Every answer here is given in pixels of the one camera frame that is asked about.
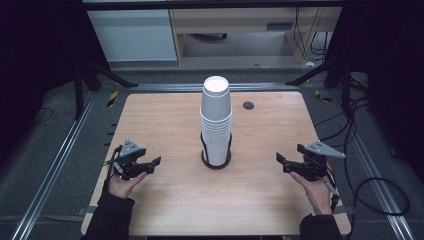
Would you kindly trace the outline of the black metal stand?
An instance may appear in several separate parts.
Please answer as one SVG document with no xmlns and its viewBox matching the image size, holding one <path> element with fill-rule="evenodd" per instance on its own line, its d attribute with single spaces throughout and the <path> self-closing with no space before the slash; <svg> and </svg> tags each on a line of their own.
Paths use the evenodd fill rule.
<svg viewBox="0 0 424 240">
<path fill-rule="evenodd" d="M 100 80 L 97 78 L 98 74 L 109 78 L 110 80 L 118 83 L 119 85 L 125 88 L 137 87 L 137 84 L 122 79 L 118 75 L 114 74 L 111 70 L 108 70 L 105 67 L 94 63 L 93 61 L 77 61 L 74 66 L 76 120 L 78 120 L 82 116 L 84 111 L 83 84 L 86 84 L 90 91 L 98 91 L 101 87 Z"/>
<path fill-rule="evenodd" d="M 342 84 L 341 106 L 345 115 L 350 118 L 352 116 L 350 110 L 350 82 L 351 82 L 351 65 L 349 55 L 346 53 L 336 53 L 330 56 L 323 64 L 307 72 L 296 80 L 287 82 L 289 86 L 299 86 L 308 79 L 327 71 L 327 77 L 324 81 L 326 88 L 334 88 L 338 83 Z"/>
</svg>

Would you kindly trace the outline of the long metal floor rail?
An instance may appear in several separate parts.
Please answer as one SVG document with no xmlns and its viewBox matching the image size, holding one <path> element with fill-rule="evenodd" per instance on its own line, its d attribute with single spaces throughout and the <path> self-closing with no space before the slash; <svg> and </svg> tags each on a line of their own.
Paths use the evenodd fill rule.
<svg viewBox="0 0 424 240">
<path fill-rule="evenodd" d="M 69 153 L 84 125 L 87 116 L 90 113 L 94 99 L 96 98 L 96 92 L 89 92 L 87 99 L 83 101 L 82 110 L 78 114 L 78 117 L 72 122 L 72 125 L 67 131 L 67 135 L 64 138 L 59 150 L 57 151 L 48 171 L 43 177 L 43 181 L 40 183 L 36 194 L 32 198 L 31 203 L 19 218 L 19 222 L 16 229 L 13 232 L 11 240 L 27 240 L 33 227 L 39 218 L 43 207 L 65 165 Z"/>
<path fill-rule="evenodd" d="M 416 240 L 406 218 L 404 215 L 410 209 L 410 201 L 407 194 L 394 182 L 389 179 L 383 178 L 380 171 L 374 164 L 373 159 L 368 153 L 359 133 L 355 127 L 354 113 L 358 108 L 357 104 L 360 100 L 355 100 L 353 105 L 350 105 L 352 116 L 348 118 L 342 110 L 341 95 L 334 90 L 329 91 L 330 97 L 333 99 L 334 104 L 341 115 L 343 122 L 346 124 L 348 130 L 343 140 L 343 152 L 347 152 L 347 147 L 351 144 L 358 155 L 358 160 L 362 164 L 364 171 L 367 175 L 365 180 L 353 188 L 351 186 L 348 170 L 345 170 L 346 179 L 350 189 L 353 191 L 354 202 L 360 202 L 362 205 L 371 209 L 370 206 L 365 204 L 359 197 L 360 189 L 365 184 L 370 184 L 372 189 L 381 205 L 380 214 L 388 218 L 390 225 L 398 240 Z"/>
</svg>

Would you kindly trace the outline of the black wire cup holder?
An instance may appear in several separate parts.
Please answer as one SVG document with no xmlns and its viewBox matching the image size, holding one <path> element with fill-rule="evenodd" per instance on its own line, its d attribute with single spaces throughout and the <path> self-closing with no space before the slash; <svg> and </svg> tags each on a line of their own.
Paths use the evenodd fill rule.
<svg viewBox="0 0 424 240">
<path fill-rule="evenodd" d="M 218 145 L 207 143 L 204 139 L 201 139 L 203 150 L 201 153 L 201 160 L 203 164 L 214 170 L 225 168 L 231 161 L 231 143 L 232 135 L 229 135 L 229 140 L 225 143 L 219 143 Z"/>
</svg>

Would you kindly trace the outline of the white cabinet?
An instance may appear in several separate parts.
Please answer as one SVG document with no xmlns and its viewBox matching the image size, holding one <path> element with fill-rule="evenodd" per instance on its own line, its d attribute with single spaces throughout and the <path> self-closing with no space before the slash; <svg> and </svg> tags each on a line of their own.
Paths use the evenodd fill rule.
<svg viewBox="0 0 424 240">
<path fill-rule="evenodd" d="M 174 61 L 167 10 L 89 11 L 108 62 Z"/>
</svg>

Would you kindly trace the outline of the black overhead frame bar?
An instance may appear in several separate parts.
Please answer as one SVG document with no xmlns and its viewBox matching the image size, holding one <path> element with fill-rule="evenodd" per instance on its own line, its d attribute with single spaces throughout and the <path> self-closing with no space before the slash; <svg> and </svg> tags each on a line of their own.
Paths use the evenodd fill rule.
<svg viewBox="0 0 424 240">
<path fill-rule="evenodd" d="M 342 7 L 348 0 L 182 0 L 147 2 L 93 2 L 81 6 L 90 11 L 107 10 L 169 10 L 169 9 L 224 9 L 224 8 L 296 8 Z"/>
</svg>

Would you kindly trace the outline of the person's left hand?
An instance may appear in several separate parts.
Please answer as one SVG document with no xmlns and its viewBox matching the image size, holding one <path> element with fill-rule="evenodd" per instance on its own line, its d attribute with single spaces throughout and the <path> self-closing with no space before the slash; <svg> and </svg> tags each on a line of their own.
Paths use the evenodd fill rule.
<svg viewBox="0 0 424 240">
<path fill-rule="evenodd" d="M 121 199 L 127 199 L 132 193 L 135 186 L 137 186 L 147 174 L 141 173 L 137 177 L 130 180 L 123 180 L 117 175 L 113 175 L 109 178 L 107 190 L 110 194 L 119 197 Z"/>
</svg>

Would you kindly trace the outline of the stack of white cups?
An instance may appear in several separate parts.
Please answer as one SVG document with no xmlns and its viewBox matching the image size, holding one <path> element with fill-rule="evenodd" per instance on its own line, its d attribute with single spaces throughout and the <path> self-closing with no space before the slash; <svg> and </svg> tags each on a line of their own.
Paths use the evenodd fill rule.
<svg viewBox="0 0 424 240">
<path fill-rule="evenodd" d="M 232 135 L 232 114 L 222 121 L 211 121 L 203 117 L 201 113 L 200 116 L 201 135 L 205 142 L 218 145 L 229 140 L 229 135 Z"/>
</svg>

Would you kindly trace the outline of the person's right hand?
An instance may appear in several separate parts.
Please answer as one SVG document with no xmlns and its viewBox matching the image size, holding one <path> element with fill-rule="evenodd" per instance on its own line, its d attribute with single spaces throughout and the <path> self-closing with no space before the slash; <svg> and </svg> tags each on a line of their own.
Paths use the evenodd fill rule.
<svg viewBox="0 0 424 240">
<path fill-rule="evenodd" d="M 332 214 L 330 190 L 327 187 L 329 180 L 327 176 L 313 182 L 306 180 L 296 172 L 290 172 L 290 176 L 304 188 L 316 215 Z"/>
</svg>

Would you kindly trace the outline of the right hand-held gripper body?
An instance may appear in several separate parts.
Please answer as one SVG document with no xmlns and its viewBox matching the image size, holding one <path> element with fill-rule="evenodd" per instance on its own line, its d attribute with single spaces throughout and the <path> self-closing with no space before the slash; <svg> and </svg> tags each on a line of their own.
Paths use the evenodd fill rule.
<svg viewBox="0 0 424 240">
<path fill-rule="evenodd" d="M 308 181 L 316 181 L 327 174 L 328 157 L 341 159 L 346 157 L 344 153 L 321 141 L 316 141 L 307 145 L 298 144 L 297 151 L 302 154 L 304 159 L 301 163 L 299 175 Z"/>
</svg>

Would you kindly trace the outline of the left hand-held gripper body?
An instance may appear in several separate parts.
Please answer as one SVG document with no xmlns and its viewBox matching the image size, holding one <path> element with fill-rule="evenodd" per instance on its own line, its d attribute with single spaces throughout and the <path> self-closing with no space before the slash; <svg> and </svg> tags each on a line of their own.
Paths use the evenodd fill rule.
<svg viewBox="0 0 424 240">
<path fill-rule="evenodd" d="M 114 159 L 113 167 L 123 180 L 135 178 L 142 172 L 145 172 L 144 166 L 137 162 L 140 157 L 145 155 L 146 150 L 144 148 L 126 139 L 117 148 L 117 151 L 118 156 Z"/>
</svg>

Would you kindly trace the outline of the black curtain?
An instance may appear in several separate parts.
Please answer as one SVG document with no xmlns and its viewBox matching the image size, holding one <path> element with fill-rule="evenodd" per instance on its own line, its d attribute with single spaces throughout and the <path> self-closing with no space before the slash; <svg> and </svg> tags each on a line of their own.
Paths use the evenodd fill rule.
<svg viewBox="0 0 424 240">
<path fill-rule="evenodd" d="M 0 0 L 0 166 L 76 64 L 109 67 L 83 1 Z"/>
<path fill-rule="evenodd" d="M 368 96 L 397 151 L 424 184 L 424 0 L 352 0 L 329 55 L 342 49 L 368 76 Z"/>
</svg>

